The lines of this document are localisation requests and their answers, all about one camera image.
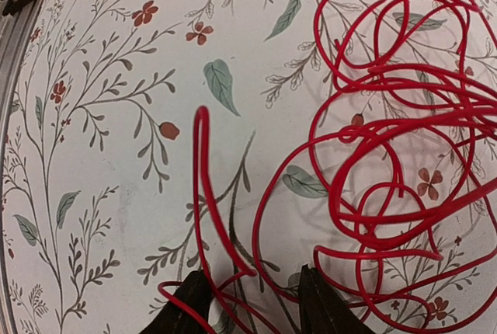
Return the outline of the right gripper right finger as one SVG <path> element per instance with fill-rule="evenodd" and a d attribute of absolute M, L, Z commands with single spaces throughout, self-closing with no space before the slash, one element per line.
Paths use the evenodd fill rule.
<path fill-rule="evenodd" d="M 374 334 L 314 267 L 301 268 L 298 300 L 302 333 Z"/>

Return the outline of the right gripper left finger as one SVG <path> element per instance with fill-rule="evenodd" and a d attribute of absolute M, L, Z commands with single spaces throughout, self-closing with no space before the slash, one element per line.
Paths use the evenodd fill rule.
<path fill-rule="evenodd" d="M 158 288 L 168 302 L 142 334 L 214 332 L 208 325 L 213 292 L 205 272 L 190 272 L 183 282 L 165 282 Z"/>

